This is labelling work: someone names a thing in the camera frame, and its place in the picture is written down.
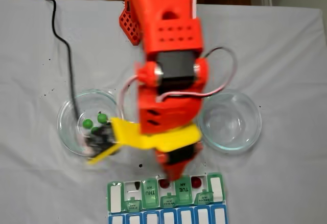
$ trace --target glass bowl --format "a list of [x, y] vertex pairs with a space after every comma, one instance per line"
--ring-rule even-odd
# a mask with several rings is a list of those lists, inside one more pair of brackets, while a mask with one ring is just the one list
[[93, 127], [99, 127], [98, 113], [105, 113], [108, 118], [117, 117], [116, 102], [113, 94], [90, 89], [76, 95], [76, 102], [80, 112], [78, 126], [73, 113], [72, 101], [66, 101], [58, 113], [58, 133], [62, 143], [73, 153], [85, 156], [85, 149], [78, 142], [79, 136], [87, 136], [89, 129], [82, 126], [84, 119], [91, 119]]
[[248, 96], [224, 90], [203, 100], [197, 124], [210, 147], [236, 154], [248, 150], [259, 138], [261, 115]]

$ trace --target mounting hole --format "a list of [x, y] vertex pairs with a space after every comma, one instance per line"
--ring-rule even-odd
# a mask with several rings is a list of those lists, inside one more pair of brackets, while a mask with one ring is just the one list
[[152, 114], [152, 115], [155, 115], [155, 116], [159, 116], [160, 113], [158, 113], [157, 111], [155, 110], [148, 110], [148, 113]]
[[150, 123], [150, 124], [152, 124], [152, 125], [154, 125], [154, 126], [158, 126], [159, 125], [158, 122], [153, 121], [153, 120], [148, 120], [147, 122]]
[[131, 9], [130, 9], [130, 5], [129, 5], [129, 1], [127, 1], [127, 2], [126, 2], [126, 4], [127, 4], [127, 7], [126, 7], [126, 12], [130, 12], [130, 11], [131, 11]]
[[162, 19], [163, 20], [167, 20], [167, 19], [177, 19], [178, 18], [178, 15], [172, 11], [168, 11], [168, 12], [165, 12], [163, 13], [162, 15]]

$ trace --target green bead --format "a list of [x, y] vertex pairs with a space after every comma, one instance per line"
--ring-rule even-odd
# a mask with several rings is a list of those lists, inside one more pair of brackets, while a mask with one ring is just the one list
[[99, 127], [93, 127], [93, 128], [91, 129], [91, 133], [94, 133], [98, 128], [99, 128]]
[[107, 123], [107, 115], [105, 114], [98, 114], [98, 122], [99, 123]]
[[92, 126], [93, 126], [93, 122], [92, 122], [91, 119], [85, 119], [83, 121], [83, 127], [84, 128], [92, 128]]

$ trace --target white tablecloth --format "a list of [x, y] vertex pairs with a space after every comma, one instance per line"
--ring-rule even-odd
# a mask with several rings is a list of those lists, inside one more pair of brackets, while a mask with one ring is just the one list
[[[151, 151], [124, 148], [85, 167], [61, 145], [66, 48], [53, 5], [0, 0], [1, 223], [107, 223], [106, 184], [162, 174]], [[116, 89], [142, 60], [119, 27], [122, 2], [58, 0], [56, 27], [73, 50], [77, 89]], [[221, 171], [230, 223], [325, 223], [327, 48], [316, 9], [198, 6], [206, 49], [236, 52], [230, 88], [260, 107], [259, 143], [241, 156], [205, 148], [187, 173]]]

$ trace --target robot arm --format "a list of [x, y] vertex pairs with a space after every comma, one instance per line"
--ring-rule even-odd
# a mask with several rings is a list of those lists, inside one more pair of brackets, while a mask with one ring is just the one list
[[[170, 180], [177, 180], [186, 164], [202, 149], [201, 133], [192, 120], [201, 98], [224, 89], [236, 71], [235, 54], [224, 47], [204, 58], [200, 20], [193, 18], [193, 0], [125, 0], [120, 26], [133, 45], [143, 41], [146, 63], [123, 87], [119, 108], [128, 86], [138, 80], [139, 123], [113, 118], [90, 135], [90, 142], [104, 144], [93, 164], [122, 145], [154, 149], [158, 162]], [[216, 49], [233, 58], [230, 78], [216, 90], [202, 94], [208, 76], [206, 57]]]

